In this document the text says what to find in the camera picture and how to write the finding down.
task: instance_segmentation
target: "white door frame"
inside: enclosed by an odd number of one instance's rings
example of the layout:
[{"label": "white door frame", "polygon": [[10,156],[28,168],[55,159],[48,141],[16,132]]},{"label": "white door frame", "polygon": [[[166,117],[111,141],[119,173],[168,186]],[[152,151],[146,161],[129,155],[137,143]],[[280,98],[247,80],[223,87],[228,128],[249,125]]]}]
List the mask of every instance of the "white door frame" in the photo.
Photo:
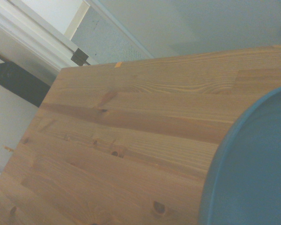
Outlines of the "white door frame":
[{"label": "white door frame", "polygon": [[[71,57],[78,47],[40,16],[38,21],[33,19],[30,15],[32,10],[29,9],[25,9],[24,13],[12,2],[0,0],[0,29],[58,72],[62,68],[77,66]],[[90,57],[87,62],[90,65],[98,64]]]}]

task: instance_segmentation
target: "wood knot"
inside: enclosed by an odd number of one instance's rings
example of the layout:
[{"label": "wood knot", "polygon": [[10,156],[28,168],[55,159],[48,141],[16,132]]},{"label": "wood knot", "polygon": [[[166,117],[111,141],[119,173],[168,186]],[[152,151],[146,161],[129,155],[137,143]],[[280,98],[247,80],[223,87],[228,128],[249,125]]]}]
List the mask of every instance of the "wood knot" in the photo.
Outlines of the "wood knot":
[{"label": "wood knot", "polygon": [[17,210],[16,206],[12,207],[12,209],[10,210],[10,215],[15,214],[16,210]]},{"label": "wood knot", "polygon": [[165,205],[161,204],[157,201],[153,202],[153,208],[155,210],[155,212],[159,215],[164,215],[165,214]]}]

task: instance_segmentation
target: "orange sticker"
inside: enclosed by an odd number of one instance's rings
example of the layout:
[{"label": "orange sticker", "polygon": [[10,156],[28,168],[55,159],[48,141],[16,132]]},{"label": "orange sticker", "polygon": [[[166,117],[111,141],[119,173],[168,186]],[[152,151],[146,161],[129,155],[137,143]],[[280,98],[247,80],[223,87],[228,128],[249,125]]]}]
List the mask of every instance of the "orange sticker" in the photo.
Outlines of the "orange sticker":
[{"label": "orange sticker", "polygon": [[117,62],[115,68],[118,68],[122,65],[122,62]]}]

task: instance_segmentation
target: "black object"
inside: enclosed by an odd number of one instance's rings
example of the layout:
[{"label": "black object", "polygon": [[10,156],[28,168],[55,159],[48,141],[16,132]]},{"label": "black object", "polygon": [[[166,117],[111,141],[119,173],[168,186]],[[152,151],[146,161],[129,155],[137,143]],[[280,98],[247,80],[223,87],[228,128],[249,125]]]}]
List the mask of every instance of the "black object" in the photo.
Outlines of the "black object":
[{"label": "black object", "polygon": [[71,57],[71,60],[76,63],[78,66],[82,67],[84,63],[86,63],[87,65],[89,65],[88,62],[86,62],[86,60],[88,59],[88,55],[85,54],[80,48],[78,48],[73,56]]},{"label": "black object", "polygon": [[50,86],[13,62],[0,64],[0,85],[39,107]]}]

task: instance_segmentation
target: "wooden plank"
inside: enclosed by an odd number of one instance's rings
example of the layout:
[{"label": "wooden plank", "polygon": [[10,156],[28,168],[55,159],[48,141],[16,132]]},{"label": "wooden plank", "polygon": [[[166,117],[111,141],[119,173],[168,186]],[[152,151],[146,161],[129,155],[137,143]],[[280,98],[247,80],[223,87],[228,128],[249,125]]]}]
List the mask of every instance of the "wooden plank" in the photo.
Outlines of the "wooden plank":
[{"label": "wooden plank", "polygon": [[232,93],[265,95],[278,87],[281,87],[281,68],[246,69],[238,72]]},{"label": "wooden plank", "polygon": [[218,144],[281,86],[281,45],[114,67],[61,71],[0,177],[0,225],[197,224]]}]

